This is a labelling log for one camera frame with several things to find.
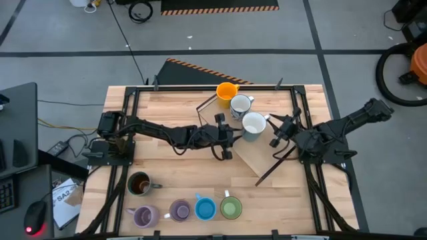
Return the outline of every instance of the orange vacuum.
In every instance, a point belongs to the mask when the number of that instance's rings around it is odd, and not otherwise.
[[[427,43],[415,50],[411,60],[410,73],[427,86]]]
[[[419,82],[427,89],[427,43],[419,46],[415,43],[401,43],[387,49],[384,54],[381,55],[380,60],[376,66],[376,83],[378,90],[381,94],[390,100],[391,102],[406,106],[406,107],[419,107],[427,105],[427,99],[421,100],[405,100],[395,95],[387,88],[384,81],[384,65],[387,58],[391,54],[405,54],[412,56],[410,71],[399,77],[401,84],[410,84]]]

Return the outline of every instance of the yellow black caution stripe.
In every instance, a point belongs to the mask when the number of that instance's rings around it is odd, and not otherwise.
[[[250,11],[277,11],[279,6],[261,6],[261,7],[225,7],[211,9],[185,9],[185,10],[169,10],[162,11],[163,16],[166,15],[189,15],[189,14],[204,14],[204,13],[242,13]]]
[[[199,71],[203,71],[205,73],[210,73],[210,74],[213,74],[213,75],[217,75],[218,77],[223,77],[223,78],[228,79],[230,81],[235,81],[235,82],[237,82],[239,84],[254,84],[254,83],[251,83],[249,81],[246,81],[246,80],[243,80],[243,79],[240,79],[240,78],[237,78],[237,77],[232,77],[232,76],[229,76],[229,75],[226,75],[226,74],[223,74],[223,73],[211,70],[211,69],[207,69],[205,67],[200,67],[200,66],[197,66],[196,64],[186,63],[186,62],[180,61],[178,59],[168,58],[168,59],[166,59],[166,61],[169,61],[169,62],[172,62],[172,63],[176,63],[176,64],[180,64],[180,65],[183,65],[183,66],[186,66],[186,67],[191,67],[193,69],[196,69],[196,70],[199,70]]]

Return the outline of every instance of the wooden tabletop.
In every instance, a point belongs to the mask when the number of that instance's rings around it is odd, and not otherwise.
[[[124,92],[124,86],[110,87],[104,111],[119,111]],[[240,93],[255,97],[254,111],[278,115],[292,113],[290,96],[283,91],[280,94],[274,91]],[[306,93],[313,124],[330,120],[322,86],[306,85]],[[213,91],[143,92],[139,97],[137,116],[168,127],[200,125],[195,108],[213,94]],[[268,139],[264,140],[268,151],[277,151],[284,144],[272,149],[268,143],[273,135],[265,138]],[[136,135],[135,140],[135,159],[128,177],[143,171],[155,183],[162,184],[163,189],[154,189],[144,197],[136,197],[126,191],[123,209],[154,205],[164,215],[176,199],[186,199],[194,206],[195,193],[213,198],[219,206],[227,189],[230,195],[242,202],[243,213],[235,220],[227,220],[218,211],[213,220],[205,222],[197,219],[192,211],[186,222],[176,223],[161,218],[156,227],[140,229],[133,224],[132,216],[123,211],[120,235],[153,235],[154,230],[160,230],[161,235],[269,235],[272,229],[277,229],[279,234],[315,233],[306,176],[298,161],[285,161],[260,186],[254,187],[260,173],[256,173],[256,168],[249,166],[242,158],[259,154],[255,148],[242,151],[236,142],[234,158],[218,161],[210,149],[187,151],[179,156],[165,141],[143,135]],[[342,217],[357,228],[345,174],[329,165],[323,166],[323,170],[330,201]],[[88,179],[76,232],[84,230],[104,204],[110,171],[111,167],[102,167]],[[322,226],[326,229],[323,206],[318,202]],[[110,211],[109,231],[113,228],[114,213],[115,205]]]

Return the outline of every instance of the orange mug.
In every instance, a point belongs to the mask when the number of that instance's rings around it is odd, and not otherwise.
[[[230,101],[234,96],[238,94],[238,84],[233,83],[221,83],[216,87],[216,96],[218,98],[218,104],[225,109],[230,108]]]

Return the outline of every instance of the white mug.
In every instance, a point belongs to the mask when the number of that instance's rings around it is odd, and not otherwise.
[[[230,101],[230,112],[235,120],[241,121],[246,113],[249,113],[254,97],[248,97],[246,95],[237,94]]]
[[[264,131],[267,126],[269,115],[261,115],[261,113],[248,113],[243,117],[243,138],[246,141],[255,141]]]

